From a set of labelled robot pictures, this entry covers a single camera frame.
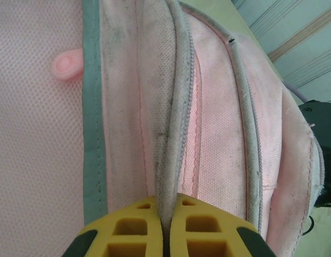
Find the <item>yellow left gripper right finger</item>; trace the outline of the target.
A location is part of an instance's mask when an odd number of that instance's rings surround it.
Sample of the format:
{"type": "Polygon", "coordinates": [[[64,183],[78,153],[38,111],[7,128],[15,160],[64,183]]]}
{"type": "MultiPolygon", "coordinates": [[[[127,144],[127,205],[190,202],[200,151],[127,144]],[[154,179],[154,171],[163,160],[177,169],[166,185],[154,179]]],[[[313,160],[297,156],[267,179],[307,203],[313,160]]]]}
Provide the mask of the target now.
{"type": "Polygon", "coordinates": [[[185,194],[171,220],[170,257],[273,257],[253,224],[185,194]]]}

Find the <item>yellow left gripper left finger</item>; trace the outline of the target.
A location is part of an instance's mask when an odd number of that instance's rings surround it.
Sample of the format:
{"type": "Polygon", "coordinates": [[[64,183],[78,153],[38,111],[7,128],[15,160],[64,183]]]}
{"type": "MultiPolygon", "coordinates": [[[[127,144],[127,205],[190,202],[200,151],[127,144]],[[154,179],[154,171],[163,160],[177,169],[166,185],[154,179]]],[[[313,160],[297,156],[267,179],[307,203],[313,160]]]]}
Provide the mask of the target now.
{"type": "Polygon", "coordinates": [[[63,257],[163,257],[163,234],[154,196],[84,226],[63,257]]]}

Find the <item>pink school backpack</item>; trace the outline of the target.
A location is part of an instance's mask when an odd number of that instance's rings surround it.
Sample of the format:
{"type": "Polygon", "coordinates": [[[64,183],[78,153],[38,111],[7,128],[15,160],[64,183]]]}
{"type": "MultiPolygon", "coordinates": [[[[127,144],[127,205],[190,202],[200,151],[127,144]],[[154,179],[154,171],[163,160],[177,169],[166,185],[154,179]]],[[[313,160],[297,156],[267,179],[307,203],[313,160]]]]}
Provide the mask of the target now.
{"type": "Polygon", "coordinates": [[[0,257],[61,257],[155,196],[252,223],[293,257],[321,148],[245,35],[178,0],[0,0],[0,257]]]}

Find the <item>corrugated side panel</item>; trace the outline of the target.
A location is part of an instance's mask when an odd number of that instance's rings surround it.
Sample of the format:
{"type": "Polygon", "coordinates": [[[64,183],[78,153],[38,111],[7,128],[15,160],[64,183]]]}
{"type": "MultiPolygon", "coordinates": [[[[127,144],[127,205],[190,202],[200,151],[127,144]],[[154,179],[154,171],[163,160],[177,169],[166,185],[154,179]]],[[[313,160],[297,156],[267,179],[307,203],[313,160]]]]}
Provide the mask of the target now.
{"type": "Polygon", "coordinates": [[[231,0],[284,81],[331,72],[331,0],[231,0]]]}

